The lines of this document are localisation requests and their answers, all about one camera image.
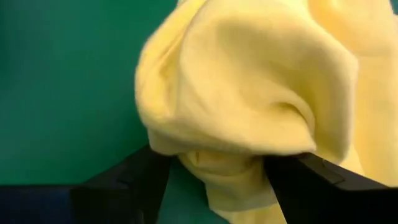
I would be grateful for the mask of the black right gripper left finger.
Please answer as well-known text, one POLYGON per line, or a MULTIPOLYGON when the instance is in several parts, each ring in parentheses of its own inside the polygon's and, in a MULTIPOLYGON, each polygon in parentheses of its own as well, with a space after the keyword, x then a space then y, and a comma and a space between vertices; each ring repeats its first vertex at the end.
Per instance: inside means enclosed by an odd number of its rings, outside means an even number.
POLYGON ((146 146, 70 191, 77 224, 156 224, 171 158, 146 146))

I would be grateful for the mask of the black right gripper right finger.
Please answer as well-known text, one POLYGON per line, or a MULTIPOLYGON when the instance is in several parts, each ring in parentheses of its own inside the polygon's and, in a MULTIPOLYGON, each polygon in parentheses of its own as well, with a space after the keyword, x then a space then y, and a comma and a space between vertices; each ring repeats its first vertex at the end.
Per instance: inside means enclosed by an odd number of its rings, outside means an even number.
POLYGON ((287 223, 397 224, 397 188, 314 154, 265 156, 264 170, 287 223))

